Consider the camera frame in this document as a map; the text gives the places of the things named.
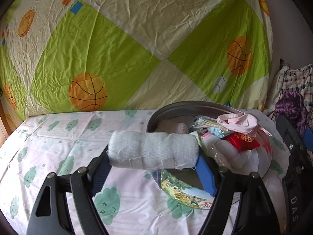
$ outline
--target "bed sheet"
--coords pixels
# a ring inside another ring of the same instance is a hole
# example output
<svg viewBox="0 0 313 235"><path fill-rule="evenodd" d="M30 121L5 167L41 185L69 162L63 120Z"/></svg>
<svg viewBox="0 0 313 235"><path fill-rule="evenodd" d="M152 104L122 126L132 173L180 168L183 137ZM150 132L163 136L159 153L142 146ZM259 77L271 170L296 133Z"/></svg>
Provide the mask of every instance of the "bed sheet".
<svg viewBox="0 0 313 235"><path fill-rule="evenodd" d="M262 109L271 62L265 0L15 0L0 21L1 102L16 126L183 100Z"/></svg>
<svg viewBox="0 0 313 235"><path fill-rule="evenodd" d="M264 178L281 227L286 220L281 179L289 152L273 121L258 110L243 110L272 133L273 161ZM69 174L99 156L114 130L144 132L154 110L96 111L28 118L0 148L0 209L17 231L26 234L39 189L51 171ZM111 214L103 218L110 234L196 235L207 210L191 209L170 199L144 170L113 167L101 194ZM73 227L83 234L71 194L67 195ZM233 204L224 234L230 234L237 212Z"/></svg>

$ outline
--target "green and white patterned bedspread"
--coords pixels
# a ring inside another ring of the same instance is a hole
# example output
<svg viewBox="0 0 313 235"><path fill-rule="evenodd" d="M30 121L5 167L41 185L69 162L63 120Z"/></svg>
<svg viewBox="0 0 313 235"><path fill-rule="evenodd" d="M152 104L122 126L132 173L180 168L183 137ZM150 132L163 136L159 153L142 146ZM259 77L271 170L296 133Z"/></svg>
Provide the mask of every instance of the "green and white patterned bedspread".
<svg viewBox="0 0 313 235"><path fill-rule="evenodd" d="M271 60L265 0L15 0L0 23L12 129L182 100L262 109Z"/></svg>

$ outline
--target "checkered fabric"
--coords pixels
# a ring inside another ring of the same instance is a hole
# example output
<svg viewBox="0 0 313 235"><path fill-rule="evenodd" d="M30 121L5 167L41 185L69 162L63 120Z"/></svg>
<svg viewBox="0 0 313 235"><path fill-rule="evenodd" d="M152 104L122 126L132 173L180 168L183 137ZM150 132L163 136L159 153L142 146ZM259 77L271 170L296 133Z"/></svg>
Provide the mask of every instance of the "checkered fabric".
<svg viewBox="0 0 313 235"><path fill-rule="evenodd" d="M274 117L275 104L281 98L284 90L298 91L304 97L304 105L308 110L307 123L313 128L313 66L312 64L298 70L292 70L284 66L276 75L271 85L265 105L265 113L272 120Z"/></svg>

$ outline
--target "white bed sheet with cartoon clouds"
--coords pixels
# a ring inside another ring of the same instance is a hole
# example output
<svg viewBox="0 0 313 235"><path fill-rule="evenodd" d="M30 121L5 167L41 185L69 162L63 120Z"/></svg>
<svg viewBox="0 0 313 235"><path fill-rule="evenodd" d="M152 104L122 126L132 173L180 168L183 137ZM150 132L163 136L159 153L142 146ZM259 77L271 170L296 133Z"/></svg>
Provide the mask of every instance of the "white bed sheet with cartoon clouds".
<svg viewBox="0 0 313 235"><path fill-rule="evenodd" d="M144 132L153 112L51 114L31 117L21 124L0 148L0 209L16 232L26 234L33 204L49 172L65 175L87 166L101 154L114 130ZM289 152L268 117L258 110L245 112L255 115L273 135L273 161L264 182L283 227L286 210L281 179L287 171ZM75 233L81 235L71 194L67 198ZM144 170L113 167L94 202L111 235L172 235L173 231L196 235L208 214L170 199ZM231 233L236 212L234 204L224 234Z"/></svg>

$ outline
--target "purple fabric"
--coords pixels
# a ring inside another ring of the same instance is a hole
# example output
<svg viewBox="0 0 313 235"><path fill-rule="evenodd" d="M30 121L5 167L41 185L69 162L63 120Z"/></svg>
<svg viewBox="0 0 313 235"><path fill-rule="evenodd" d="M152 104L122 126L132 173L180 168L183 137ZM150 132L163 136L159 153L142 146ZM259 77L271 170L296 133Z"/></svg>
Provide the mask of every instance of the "purple fabric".
<svg viewBox="0 0 313 235"><path fill-rule="evenodd" d="M303 103L303 96L299 92L285 90L282 98L275 105L275 119L284 115L292 126L303 136L306 132L308 111Z"/></svg>

